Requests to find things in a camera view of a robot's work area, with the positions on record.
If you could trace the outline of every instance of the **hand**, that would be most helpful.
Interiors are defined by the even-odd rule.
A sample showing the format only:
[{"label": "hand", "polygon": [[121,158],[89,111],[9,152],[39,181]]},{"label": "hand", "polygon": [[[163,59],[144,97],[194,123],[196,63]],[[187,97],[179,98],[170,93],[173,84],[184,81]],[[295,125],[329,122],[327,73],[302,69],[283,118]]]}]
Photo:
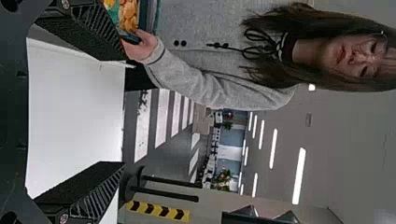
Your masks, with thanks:
[{"label": "hand", "polygon": [[155,50],[158,45],[158,39],[154,35],[142,30],[137,30],[136,34],[141,39],[138,45],[130,44],[124,40],[121,40],[121,42],[129,59],[143,61]]}]

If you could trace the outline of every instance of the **yellow and black hazard stripe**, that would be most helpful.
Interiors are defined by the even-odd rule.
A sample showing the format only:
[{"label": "yellow and black hazard stripe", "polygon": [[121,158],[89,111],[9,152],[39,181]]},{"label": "yellow and black hazard stripe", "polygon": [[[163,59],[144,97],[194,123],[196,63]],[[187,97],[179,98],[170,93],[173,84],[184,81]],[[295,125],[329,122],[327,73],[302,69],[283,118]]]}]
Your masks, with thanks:
[{"label": "yellow and black hazard stripe", "polygon": [[153,203],[130,201],[126,204],[126,210],[130,212],[136,212],[155,217],[164,217],[182,222],[189,222],[190,220],[190,210],[175,209]]}]

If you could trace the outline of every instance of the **nose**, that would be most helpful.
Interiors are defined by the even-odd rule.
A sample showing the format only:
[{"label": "nose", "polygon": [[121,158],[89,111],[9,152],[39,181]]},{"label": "nose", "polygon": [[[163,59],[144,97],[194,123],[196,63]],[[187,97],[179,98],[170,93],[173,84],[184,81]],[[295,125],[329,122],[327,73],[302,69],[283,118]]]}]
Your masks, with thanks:
[{"label": "nose", "polygon": [[362,63],[372,64],[375,62],[375,59],[376,57],[374,54],[366,54],[360,52],[359,50],[353,50],[348,62],[349,64],[362,64]]}]

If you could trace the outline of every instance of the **gray cardigan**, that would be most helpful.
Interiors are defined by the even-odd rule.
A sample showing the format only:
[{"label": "gray cardigan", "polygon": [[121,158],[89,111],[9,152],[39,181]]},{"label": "gray cardigan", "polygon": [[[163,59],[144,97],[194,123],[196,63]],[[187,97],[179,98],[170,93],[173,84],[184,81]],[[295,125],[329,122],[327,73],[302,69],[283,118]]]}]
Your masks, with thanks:
[{"label": "gray cardigan", "polygon": [[278,109],[289,102],[296,87],[258,85],[239,68],[251,66],[240,52],[206,46],[218,42],[237,49],[249,47],[240,23],[249,11],[265,12],[269,7],[268,0],[162,0],[159,44],[141,63],[149,68],[156,86],[195,103],[248,111]]}]

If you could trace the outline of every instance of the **ceiling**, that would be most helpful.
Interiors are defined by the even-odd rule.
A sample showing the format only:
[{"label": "ceiling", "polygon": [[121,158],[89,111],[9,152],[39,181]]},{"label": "ceiling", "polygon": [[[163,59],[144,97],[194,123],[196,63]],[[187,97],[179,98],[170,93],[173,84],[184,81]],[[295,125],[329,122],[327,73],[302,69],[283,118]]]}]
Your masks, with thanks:
[{"label": "ceiling", "polygon": [[[396,26],[395,1],[315,0],[315,7],[359,14]],[[259,137],[247,132],[245,193],[259,174],[257,196],[291,202],[299,149],[306,149],[301,204],[329,207],[346,224],[396,223],[396,91],[386,93],[309,92],[302,86],[292,101],[265,120]],[[311,127],[306,127],[312,114]],[[274,128],[278,129],[274,170],[269,169]]]}]

